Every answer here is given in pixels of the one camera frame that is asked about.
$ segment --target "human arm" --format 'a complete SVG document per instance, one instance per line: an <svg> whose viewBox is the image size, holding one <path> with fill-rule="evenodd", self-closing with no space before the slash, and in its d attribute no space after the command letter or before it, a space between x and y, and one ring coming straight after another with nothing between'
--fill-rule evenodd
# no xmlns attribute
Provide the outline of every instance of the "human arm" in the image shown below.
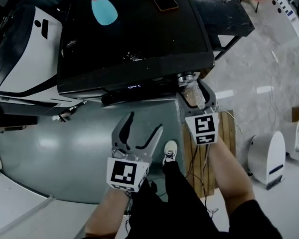
<svg viewBox="0 0 299 239"><path fill-rule="evenodd" d="M85 224L86 237L115 238L128 202L124 191L110 188Z"/></svg>
<svg viewBox="0 0 299 239"><path fill-rule="evenodd" d="M209 159L228 216L242 203L255 199L253 186L247 173L220 137L217 143L210 146Z"/></svg>

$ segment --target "floor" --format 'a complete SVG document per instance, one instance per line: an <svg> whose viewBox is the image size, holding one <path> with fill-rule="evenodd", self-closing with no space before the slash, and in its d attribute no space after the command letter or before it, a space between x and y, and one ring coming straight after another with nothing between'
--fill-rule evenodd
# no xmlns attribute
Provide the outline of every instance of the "floor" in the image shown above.
<svg viewBox="0 0 299 239"><path fill-rule="evenodd" d="M144 145L152 131L163 124L163 134L153 155L149 179L156 180L163 194L161 170L164 144L174 139L180 145L181 127L175 101L124 104L101 109L89 102L61 123L41 117L38 125L23 131L0 134L0 157L6 175L21 184L59 200L99 203L106 192L106 164L111 156L111 134L121 118L134 111L128 143Z"/></svg>
<svg viewBox="0 0 299 239"><path fill-rule="evenodd" d="M216 92L221 110L234 110L237 158L246 167L251 137L278 130L291 121L291 108L299 105L299 47L280 49L273 30L262 20L261 6L256 14L255 5L242 4L255 30L216 61L204 81ZM171 138L179 141L181 137L175 102L128 104L106 110L98 103L88 103L71 122L41 118L38 126L0 135L4 172L61 200L98 203L106 190L111 131L131 110L136 112L137 142L143 142L163 122L164 133L154 154L159 164L164 142ZM177 157L182 162L182 155ZM163 181L157 182L161 190Z"/></svg>

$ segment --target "shoe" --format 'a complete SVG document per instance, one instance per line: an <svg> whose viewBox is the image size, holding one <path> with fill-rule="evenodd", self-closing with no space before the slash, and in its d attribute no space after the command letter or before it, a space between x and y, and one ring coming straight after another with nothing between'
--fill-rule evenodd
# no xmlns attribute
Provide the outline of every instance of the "shoe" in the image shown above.
<svg viewBox="0 0 299 239"><path fill-rule="evenodd" d="M165 157L163 159L163 166L165 162L175 161L177 154L177 144L175 141L168 141L164 148Z"/></svg>

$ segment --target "black pants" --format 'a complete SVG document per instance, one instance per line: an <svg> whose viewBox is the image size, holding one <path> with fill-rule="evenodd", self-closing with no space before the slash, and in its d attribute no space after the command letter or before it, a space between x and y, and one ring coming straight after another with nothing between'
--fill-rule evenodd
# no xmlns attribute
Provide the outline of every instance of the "black pants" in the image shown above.
<svg viewBox="0 0 299 239"><path fill-rule="evenodd" d="M132 195L132 238L202 238L218 232L205 206L179 170L177 162L166 162L168 203L152 190L147 180L138 193Z"/></svg>

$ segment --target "white sneaker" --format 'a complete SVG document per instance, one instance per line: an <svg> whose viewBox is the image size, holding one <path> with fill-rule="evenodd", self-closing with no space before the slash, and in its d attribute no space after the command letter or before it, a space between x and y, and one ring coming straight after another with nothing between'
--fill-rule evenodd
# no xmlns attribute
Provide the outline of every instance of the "white sneaker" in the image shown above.
<svg viewBox="0 0 299 239"><path fill-rule="evenodd" d="M165 157L163 159L163 166L165 162L175 161L177 154L177 144L175 141L168 141L164 148Z"/></svg>

